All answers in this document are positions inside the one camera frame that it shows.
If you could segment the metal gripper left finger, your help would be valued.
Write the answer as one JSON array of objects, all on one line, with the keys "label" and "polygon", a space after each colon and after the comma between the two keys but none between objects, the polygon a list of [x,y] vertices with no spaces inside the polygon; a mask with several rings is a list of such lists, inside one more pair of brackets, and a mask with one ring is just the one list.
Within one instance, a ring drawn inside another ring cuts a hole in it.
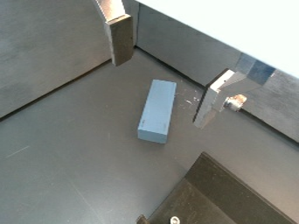
[{"label": "metal gripper left finger", "polygon": [[107,32],[111,59],[118,67],[134,56],[134,18],[122,0],[93,0]]}]

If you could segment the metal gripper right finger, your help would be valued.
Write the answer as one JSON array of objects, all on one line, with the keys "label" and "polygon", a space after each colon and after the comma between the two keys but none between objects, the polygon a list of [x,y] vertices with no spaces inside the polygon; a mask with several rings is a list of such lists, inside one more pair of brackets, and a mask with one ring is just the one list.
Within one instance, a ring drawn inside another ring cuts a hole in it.
[{"label": "metal gripper right finger", "polygon": [[246,93],[264,86],[275,70],[264,62],[242,53],[236,68],[226,69],[206,86],[192,119],[194,125],[203,129],[224,108],[239,111],[247,101]]}]

